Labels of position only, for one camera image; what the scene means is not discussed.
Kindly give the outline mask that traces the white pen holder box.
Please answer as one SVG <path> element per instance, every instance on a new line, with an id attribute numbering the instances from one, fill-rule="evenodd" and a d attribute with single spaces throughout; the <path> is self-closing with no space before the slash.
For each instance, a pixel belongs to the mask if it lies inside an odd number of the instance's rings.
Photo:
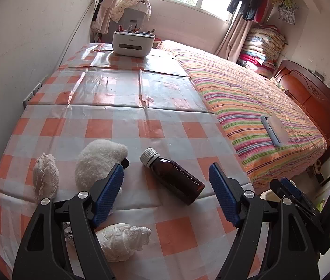
<path id="1" fill-rule="evenodd" d="M 119 55 L 144 58 L 152 50 L 154 40 L 153 33 L 115 31 L 112 48 Z"/>

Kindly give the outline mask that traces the floral cloth on cooler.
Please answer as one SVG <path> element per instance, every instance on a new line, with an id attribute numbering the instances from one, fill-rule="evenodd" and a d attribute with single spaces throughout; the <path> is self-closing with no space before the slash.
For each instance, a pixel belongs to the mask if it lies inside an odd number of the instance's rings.
<path id="1" fill-rule="evenodd" d="M 151 17 L 152 9 L 149 0 L 117 0 L 111 14 L 111 19 L 115 23 L 118 23 L 126 8 L 143 12 L 147 20 Z"/>

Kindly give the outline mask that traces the brown medicine bottle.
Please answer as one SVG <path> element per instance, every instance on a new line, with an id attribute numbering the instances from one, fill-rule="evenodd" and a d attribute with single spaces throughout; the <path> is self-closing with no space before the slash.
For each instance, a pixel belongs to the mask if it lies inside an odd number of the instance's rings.
<path id="1" fill-rule="evenodd" d="M 140 161 L 151 170 L 161 184 L 186 205 L 191 205 L 205 188 L 199 179 L 173 160 L 161 157 L 153 148 L 146 149 Z"/>

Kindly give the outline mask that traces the silver blister pack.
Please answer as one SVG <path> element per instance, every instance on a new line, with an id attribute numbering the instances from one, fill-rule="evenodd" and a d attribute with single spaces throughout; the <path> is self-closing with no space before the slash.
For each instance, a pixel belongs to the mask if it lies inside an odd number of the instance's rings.
<path id="1" fill-rule="evenodd" d="M 71 229 L 71 223 L 63 223 L 64 227 L 64 236 L 66 241 L 71 245 L 74 246 L 74 238 L 73 238 L 73 232 Z"/>

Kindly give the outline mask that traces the grey air cooler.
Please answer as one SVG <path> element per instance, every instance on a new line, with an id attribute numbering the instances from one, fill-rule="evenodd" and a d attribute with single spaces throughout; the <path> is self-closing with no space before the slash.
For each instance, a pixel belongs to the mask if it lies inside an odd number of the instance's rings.
<path id="1" fill-rule="evenodd" d="M 132 29 L 141 29 L 143 24 L 147 20 L 147 14 L 149 12 L 148 5 L 139 2 L 134 6 L 124 9 L 124 13 L 119 21 L 119 24 L 126 30 L 129 26 Z"/>

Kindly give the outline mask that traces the checkered plastic tablecloth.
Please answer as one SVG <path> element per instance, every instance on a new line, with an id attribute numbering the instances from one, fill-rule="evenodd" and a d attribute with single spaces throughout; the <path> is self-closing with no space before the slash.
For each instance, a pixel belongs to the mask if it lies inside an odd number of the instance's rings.
<path id="1" fill-rule="evenodd" d="M 245 189 L 247 174 L 217 118 L 178 62 L 164 51 L 145 59 L 89 44 L 69 58 L 19 118 L 0 160 L 0 270 L 11 276 L 36 204 L 58 170 L 56 200 L 89 183 L 75 178 L 83 151 L 106 175 L 129 161 L 107 224 L 151 230 L 118 279 L 215 279 L 236 229 L 208 181 L 217 163 Z"/>

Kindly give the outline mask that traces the stack of folded quilts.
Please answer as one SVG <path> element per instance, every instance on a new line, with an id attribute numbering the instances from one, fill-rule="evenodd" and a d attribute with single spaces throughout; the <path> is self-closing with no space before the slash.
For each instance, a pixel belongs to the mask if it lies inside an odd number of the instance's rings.
<path id="1" fill-rule="evenodd" d="M 236 63 L 271 78 L 287 44 L 286 37 L 275 25 L 255 25 L 248 32 Z"/>

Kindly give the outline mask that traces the pink curtain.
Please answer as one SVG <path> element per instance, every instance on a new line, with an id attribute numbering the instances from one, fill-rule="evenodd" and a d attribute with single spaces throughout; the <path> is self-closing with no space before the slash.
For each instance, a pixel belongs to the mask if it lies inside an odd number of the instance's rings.
<path id="1" fill-rule="evenodd" d="M 117 0 L 98 0 L 97 8 L 95 9 L 91 31 L 97 34 L 106 34 L 109 30 L 111 14 Z"/>
<path id="2" fill-rule="evenodd" d="M 217 48 L 215 55 L 234 63 L 237 62 L 252 24 L 252 21 L 245 20 L 241 14 L 238 14 Z"/>

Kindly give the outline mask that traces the left pink curtain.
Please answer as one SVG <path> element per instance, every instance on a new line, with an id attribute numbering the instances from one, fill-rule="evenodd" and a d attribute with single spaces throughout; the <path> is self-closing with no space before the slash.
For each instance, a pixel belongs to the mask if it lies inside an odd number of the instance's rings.
<path id="1" fill-rule="evenodd" d="M 109 30 L 111 14 L 117 0 L 98 0 L 97 8 L 95 9 L 91 31 L 97 34 L 106 34 Z"/>

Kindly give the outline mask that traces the wooden headboard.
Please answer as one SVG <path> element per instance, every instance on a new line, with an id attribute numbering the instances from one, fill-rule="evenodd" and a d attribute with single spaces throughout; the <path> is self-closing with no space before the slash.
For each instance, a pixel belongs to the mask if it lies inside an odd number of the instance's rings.
<path id="1" fill-rule="evenodd" d="M 311 71 L 288 59 L 281 62 L 274 78 L 322 133 L 327 149 L 320 162 L 326 162 L 330 158 L 330 88 Z"/>

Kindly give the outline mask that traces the white plush toy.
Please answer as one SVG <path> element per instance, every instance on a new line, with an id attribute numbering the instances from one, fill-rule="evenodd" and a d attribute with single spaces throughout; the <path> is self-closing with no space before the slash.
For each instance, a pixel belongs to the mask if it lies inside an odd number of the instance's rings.
<path id="1" fill-rule="evenodd" d="M 75 169 L 75 182 L 79 191 L 89 191 L 94 182 L 106 178 L 115 164 L 128 156 L 128 148 L 106 139 L 90 142 L 80 153 Z"/>

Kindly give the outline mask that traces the slippers by bed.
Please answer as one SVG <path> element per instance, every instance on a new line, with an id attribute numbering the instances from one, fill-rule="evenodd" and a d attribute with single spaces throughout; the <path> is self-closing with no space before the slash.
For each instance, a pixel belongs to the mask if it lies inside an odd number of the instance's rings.
<path id="1" fill-rule="evenodd" d="M 322 163 L 319 159 L 313 164 L 313 168 L 317 174 L 321 173 Z"/>

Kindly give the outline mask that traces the right pink curtain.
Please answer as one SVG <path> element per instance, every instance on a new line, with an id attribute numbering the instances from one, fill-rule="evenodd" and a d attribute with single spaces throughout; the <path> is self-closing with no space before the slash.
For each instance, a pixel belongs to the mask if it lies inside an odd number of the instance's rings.
<path id="1" fill-rule="evenodd" d="M 234 63 L 237 62 L 252 24 L 252 21 L 245 20 L 241 14 L 238 14 L 217 48 L 215 55 Z"/>

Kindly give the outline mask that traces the striped bed cover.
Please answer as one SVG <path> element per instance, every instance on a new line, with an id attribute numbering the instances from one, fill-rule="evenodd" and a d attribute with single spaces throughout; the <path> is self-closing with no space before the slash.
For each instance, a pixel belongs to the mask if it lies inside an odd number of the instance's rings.
<path id="1" fill-rule="evenodd" d="M 270 80 L 211 53 L 162 41 L 186 71 L 216 115 L 254 189 L 261 193 L 272 179 L 291 179 L 314 164 L 327 142 L 300 106 Z M 263 116 L 277 116 L 289 141 L 273 145 Z"/>

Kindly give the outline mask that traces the white tissue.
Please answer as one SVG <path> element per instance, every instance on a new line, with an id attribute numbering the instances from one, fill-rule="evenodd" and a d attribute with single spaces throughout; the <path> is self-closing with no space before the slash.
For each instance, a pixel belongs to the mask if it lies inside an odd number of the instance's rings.
<path id="1" fill-rule="evenodd" d="M 135 252 L 142 251 L 150 242 L 152 230 L 147 227 L 117 223 L 96 232 L 104 256 L 108 262 L 123 262 Z"/>

